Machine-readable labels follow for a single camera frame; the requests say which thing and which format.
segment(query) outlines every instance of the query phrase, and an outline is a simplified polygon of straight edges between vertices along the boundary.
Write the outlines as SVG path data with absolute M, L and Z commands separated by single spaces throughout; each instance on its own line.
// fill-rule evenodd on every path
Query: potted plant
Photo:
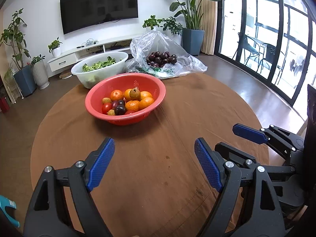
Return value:
M 182 3 L 177 0 L 177 2 L 173 2 L 169 8 L 170 11 L 176 11 L 178 7 L 181 6 L 181 10 L 179 10 L 174 17 L 176 18 L 180 14 L 184 16 L 186 28 L 183 29 L 182 33 L 183 48 L 194 56 L 199 55 L 204 38 L 204 31 L 200 30 L 201 19 L 203 17 L 203 13 L 201 13 L 202 1 L 203 0 L 200 0 L 198 6 L 196 6 L 197 0 L 186 0 Z
M 15 11 L 12 15 L 12 21 L 7 29 L 3 30 L 0 39 L 0 46 L 4 43 L 11 46 L 13 50 L 12 60 L 17 67 L 17 72 L 14 74 L 15 81 L 19 85 L 24 97 L 31 95 L 36 90 L 36 85 L 29 65 L 24 65 L 23 54 L 30 58 L 30 54 L 26 49 L 26 41 L 24 34 L 19 30 L 21 23 L 25 22 L 19 17 L 23 12 L 23 8 Z
M 30 64 L 35 83 L 39 86 L 40 90 L 49 86 L 48 75 L 43 61 L 44 59 L 45 56 L 40 54 L 39 56 L 33 57 Z
M 58 56 L 61 55 L 61 48 L 60 48 L 60 44 L 62 42 L 60 42 L 59 40 L 59 37 L 57 37 L 57 40 L 53 41 L 49 46 L 49 53 L 51 53 L 54 58 L 57 58 Z
M 151 15 L 148 20 L 145 20 L 143 28 L 146 28 L 146 32 L 149 32 L 151 30 L 158 31 L 159 23 L 161 22 L 162 20 L 156 20 L 156 15 Z
M 166 36 L 176 42 L 178 45 L 181 45 L 182 39 L 182 29 L 183 26 L 181 23 L 176 23 L 174 17 L 169 17 L 167 19 L 162 19 L 165 24 L 163 24 L 163 31 L 166 31 Z

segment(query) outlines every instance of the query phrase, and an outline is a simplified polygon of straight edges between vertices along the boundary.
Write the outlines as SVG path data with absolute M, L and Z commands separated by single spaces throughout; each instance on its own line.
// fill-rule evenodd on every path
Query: dark floor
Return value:
M 303 120 L 266 86 L 237 67 L 215 56 L 198 57 L 207 74 L 237 92 L 253 109 L 263 127 L 277 125 L 296 133 Z M 50 86 L 32 96 L 19 99 L 6 114 L 0 113 L 0 194 L 15 201 L 15 217 L 23 229 L 32 195 L 30 156 L 39 124 L 50 108 L 69 90 L 79 84 L 77 77 L 50 78 Z M 270 152 L 272 164 L 279 156 Z

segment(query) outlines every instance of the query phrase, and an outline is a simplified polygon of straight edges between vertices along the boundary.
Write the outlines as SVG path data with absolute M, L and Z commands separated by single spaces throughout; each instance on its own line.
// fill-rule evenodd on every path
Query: bowl rim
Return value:
M 120 53 L 125 53 L 126 55 L 125 55 L 125 58 L 123 58 L 121 61 L 123 61 L 123 62 L 126 62 L 126 60 L 128 59 L 128 53 L 127 52 L 123 52 L 123 51 L 117 51 L 117 52 L 120 52 Z M 112 64 L 112 65 L 110 65 L 110 66 L 107 66 L 107 67 L 104 67 L 104 68 L 101 68 L 101 69 L 95 69 L 95 70 L 92 70 L 92 71 L 88 71 L 88 72 L 75 72 L 75 66 L 77 65 L 75 65 L 75 66 L 73 66 L 72 67 L 72 69 L 74 69 L 74 71 L 72 71 L 72 69 L 71 69 L 71 73 L 73 74 L 73 75 L 82 75 L 82 74 L 86 74 L 86 73 L 92 73 L 92 72 L 98 72 L 98 71 L 100 71 L 100 70 L 104 70 L 104 69 L 110 69 L 110 68 L 112 68 L 113 66 L 115 66 L 115 65 L 117 65 L 119 62 L 121 62 L 121 61 L 118 61 L 118 62 L 115 62 L 114 64 Z
M 131 76 L 139 76 L 139 75 L 141 75 L 141 77 L 145 77 L 145 78 L 153 80 L 159 87 L 159 96 L 154 101 L 154 103 L 151 104 L 150 106 L 148 106 L 147 108 L 141 110 L 141 111 L 134 112 L 134 113 L 128 114 L 128 115 L 122 115 L 122 116 L 109 116 L 109 115 L 97 112 L 92 107 L 91 102 L 90 102 L 91 101 L 91 97 L 95 93 L 95 91 L 101 85 L 103 85 L 104 82 L 107 82 L 110 79 L 124 77 L 126 75 L 131 75 Z M 166 87 L 165 87 L 164 83 L 160 79 L 158 79 L 158 78 L 156 78 L 154 76 L 148 75 L 148 74 L 144 74 L 144 73 L 123 73 L 123 74 L 119 74 L 119 75 L 116 75 L 116 76 L 108 77 L 108 78 L 102 80 L 100 83 L 96 84 L 94 87 L 92 87 L 92 89 L 88 92 L 88 94 L 86 96 L 85 106 L 86 106 L 87 111 L 92 116 L 94 116 L 94 117 L 96 117 L 98 119 L 102 119 L 102 120 L 106 120 L 106 121 L 123 121 L 123 120 L 129 120 L 129 119 L 138 118 L 139 116 L 142 116 L 142 115 L 145 115 L 147 113 L 150 113 L 153 109 L 155 109 L 156 107 L 159 106 L 159 104 L 165 98 L 165 95 L 166 95 Z

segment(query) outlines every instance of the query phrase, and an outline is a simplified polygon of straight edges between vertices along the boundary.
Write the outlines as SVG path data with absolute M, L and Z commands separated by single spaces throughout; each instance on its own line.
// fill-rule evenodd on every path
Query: black door frame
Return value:
M 241 36 L 245 34 L 245 27 L 246 27 L 246 14 L 247 14 L 247 0 L 241 0 L 242 1 L 242 12 L 241 12 Z M 279 96 L 281 96 L 290 106 L 293 106 L 299 93 L 302 88 L 302 85 L 305 80 L 305 76 L 308 70 L 308 65 L 309 65 L 309 60 L 312 52 L 312 16 L 310 14 L 310 7 L 306 4 L 305 0 L 302 0 L 308 10 L 308 22 L 309 22 L 309 34 L 308 34 L 308 46 L 307 46 L 307 53 L 306 53 L 306 58 L 305 58 L 305 64 L 303 66 L 303 71 L 301 78 L 299 80 L 299 83 L 295 89 L 294 95 L 292 98 L 289 98 L 283 91 L 281 91 L 276 85 L 272 83 L 272 78 L 274 76 L 274 72 L 277 67 L 277 63 L 279 60 L 280 52 L 281 52 L 281 45 L 282 45 L 282 38 L 283 38 L 283 26 L 284 26 L 284 0 L 278 0 L 279 1 L 279 29 L 278 29 L 278 40 L 276 44 L 276 56 L 274 58 L 273 64 L 270 69 L 270 73 L 268 76 L 268 79 L 264 78 L 257 72 L 253 71 L 249 67 L 245 66 L 244 64 L 240 63 L 240 58 L 241 58 L 241 53 L 242 53 L 242 47 L 241 47 L 241 42 L 238 44 L 238 49 L 237 49 L 237 55 L 236 55 L 236 60 L 233 60 L 221 53 L 219 53 L 220 48 L 222 46 L 221 44 L 221 38 L 222 38 L 222 33 L 223 33 L 223 17 L 224 17 L 224 0 L 221 0 L 218 2 L 218 15 L 217 15 L 217 30 L 216 30 L 216 37 L 215 37 L 215 50 L 214 54 L 232 64 L 235 66 L 241 68 L 245 72 L 249 73 L 250 75 L 254 76 L 257 78 L 259 81 L 264 83 L 266 86 L 271 88 L 273 91 L 275 91 Z M 284 35 L 284 37 L 287 37 L 288 40 L 291 40 L 290 33 L 288 35 Z

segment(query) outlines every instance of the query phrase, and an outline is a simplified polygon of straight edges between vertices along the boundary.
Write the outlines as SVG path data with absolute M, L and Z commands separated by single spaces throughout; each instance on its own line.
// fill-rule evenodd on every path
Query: teal plastic stool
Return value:
M 6 217 L 9 219 L 9 221 L 15 226 L 15 227 L 20 227 L 20 223 L 13 219 L 11 216 L 8 215 L 8 213 L 5 211 L 5 207 L 11 207 L 16 209 L 16 204 L 14 201 L 9 200 L 6 197 L 3 197 L 0 195 L 0 209 L 2 209 L 3 213 L 6 215 Z

